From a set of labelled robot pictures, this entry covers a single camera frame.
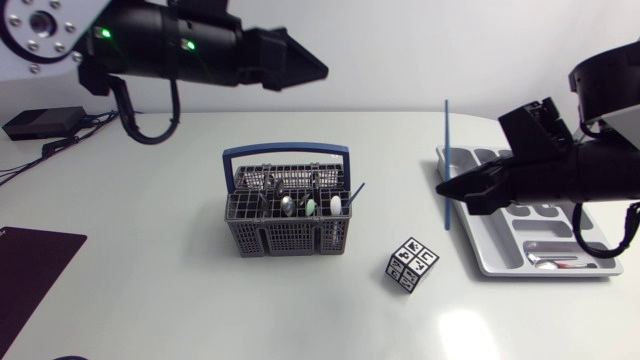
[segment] dish rack basket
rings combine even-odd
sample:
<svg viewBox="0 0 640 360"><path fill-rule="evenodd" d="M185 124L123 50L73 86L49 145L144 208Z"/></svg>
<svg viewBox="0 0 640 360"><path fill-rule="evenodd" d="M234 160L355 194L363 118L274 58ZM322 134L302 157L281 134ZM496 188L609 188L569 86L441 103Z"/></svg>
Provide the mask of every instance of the dish rack basket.
<svg viewBox="0 0 640 360"><path fill-rule="evenodd" d="M277 152L310 152L342 156L342 164L239 166L236 157ZM227 201L225 222L229 225L242 257L264 255L339 255L344 253L351 218L349 149L345 146L286 142L241 146L222 154ZM281 199L290 196L292 216L281 209ZM340 215L332 215L331 198L339 196ZM315 210L306 216L305 200L313 199Z"/></svg>

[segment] black mat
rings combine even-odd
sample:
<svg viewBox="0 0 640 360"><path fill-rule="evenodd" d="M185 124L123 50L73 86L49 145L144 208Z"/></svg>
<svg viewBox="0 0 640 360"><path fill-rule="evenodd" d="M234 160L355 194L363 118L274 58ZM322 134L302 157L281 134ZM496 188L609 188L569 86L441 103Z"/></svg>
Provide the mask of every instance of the black mat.
<svg viewBox="0 0 640 360"><path fill-rule="evenodd" d="M0 358L86 239L84 235L0 229Z"/></svg>

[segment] white tabletop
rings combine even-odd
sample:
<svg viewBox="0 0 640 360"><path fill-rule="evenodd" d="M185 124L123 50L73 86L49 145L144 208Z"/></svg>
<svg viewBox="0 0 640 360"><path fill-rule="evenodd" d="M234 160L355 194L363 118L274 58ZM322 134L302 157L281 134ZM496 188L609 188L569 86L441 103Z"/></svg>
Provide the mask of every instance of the white tabletop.
<svg viewBox="0 0 640 360"><path fill-rule="evenodd" d="M158 131L169 118L139 117ZM168 142L144 146L107 126L0 187L0 226L88 236L6 359L638 358L640 243L619 277L484 277L458 218L443 229L443 128L440 113L185 114ZM367 185L344 255L239 256L222 151L279 141L349 147L352 187ZM3 136L0 168L43 142ZM506 141L495 121L453 115L452 144ZM318 158L339 161L267 159ZM589 207L612 244L625 207ZM412 295L385 275L410 236L441 256Z"/></svg>

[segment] screw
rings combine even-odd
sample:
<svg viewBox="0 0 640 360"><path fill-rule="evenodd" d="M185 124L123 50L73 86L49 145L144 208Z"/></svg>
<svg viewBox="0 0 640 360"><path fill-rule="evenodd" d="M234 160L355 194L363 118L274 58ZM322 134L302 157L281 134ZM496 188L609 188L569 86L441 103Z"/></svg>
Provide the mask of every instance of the screw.
<svg viewBox="0 0 640 360"><path fill-rule="evenodd" d="M15 15L11 15L9 16L9 24L11 24L11 26L17 27L22 24L22 20L20 20L20 18Z"/></svg>
<svg viewBox="0 0 640 360"><path fill-rule="evenodd" d="M71 58L73 59L73 61L75 61L77 63L81 63L82 62L82 54L80 54L77 51L74 51L73 54L71 54Z"/></svg>
<svg viewBox="0 0 640 360"><path fill-rule="evenodd" d="M65 51L65 47L64 45L62 45L62 43L55 43L53 44L53 48L56 50L56 52L58 53L63 53Z"/></svg>
<svg viewBox="0 0 640 360"><path fill-rule="evenodd" d="M38 51L38 49L40 48L38 43L33 41L33 40L29 40L29 42L27 42L27 47L29 48L29 50L31 50L33 52Z"/></svg>
<svg viewBox="0 0 640 360"><path fill-rule="evenodd" d="M69 34L76 32L76 27L72 23L65 23L64 29L67 30Z"/></svg>

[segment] blue stick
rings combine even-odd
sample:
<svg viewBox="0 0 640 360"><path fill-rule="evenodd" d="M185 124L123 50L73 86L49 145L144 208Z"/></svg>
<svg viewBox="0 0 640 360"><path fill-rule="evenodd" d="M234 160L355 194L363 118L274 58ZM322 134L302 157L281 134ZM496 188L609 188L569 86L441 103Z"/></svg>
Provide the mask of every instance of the blue stick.
<svg viewBox="0 0 640 360"><path fill-rule="evenodd" d="M451 146L449 144L449 100L444 101L444 180L451 179ZM451 229L451 199L444 200L444 229Z"/></svg>
<svg viewBox="0 0 640 360"><path fill-rule="evenodd" d="M364 183L362 183L362 185L360 185L358 190L356 190L356 193L353 194L353 196L351 196L351 199L349 199L349 201L347 201L347 203L344 205L344 207L346 207L347 209L349 208L349 205L351 205L351 202L353 201L353 199L356 198L356 196L358 196L358 193L360 192L360 190L362 190L363 187L364 187Z"/></svg>

